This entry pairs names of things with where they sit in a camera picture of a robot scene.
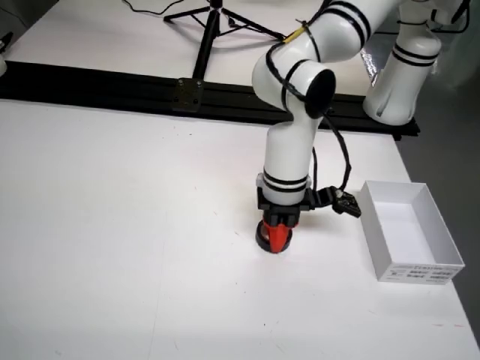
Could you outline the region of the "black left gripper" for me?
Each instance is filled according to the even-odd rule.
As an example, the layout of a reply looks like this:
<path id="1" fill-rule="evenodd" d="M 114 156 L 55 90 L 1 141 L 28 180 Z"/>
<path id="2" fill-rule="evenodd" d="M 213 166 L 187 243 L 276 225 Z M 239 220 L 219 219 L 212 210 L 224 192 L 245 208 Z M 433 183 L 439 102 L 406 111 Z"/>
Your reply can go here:
<path id="1" fill-rule="evenodd" d="M 301 212 L 314 210 L 314 192 L 308 188 L 303 199 L 293 205 L 278 205 L 263 195 L 261 187 L 256 188 L 257 208 L 262 211 L 262 249 L 279 254 L 285 251 L 293 237 Z"/>

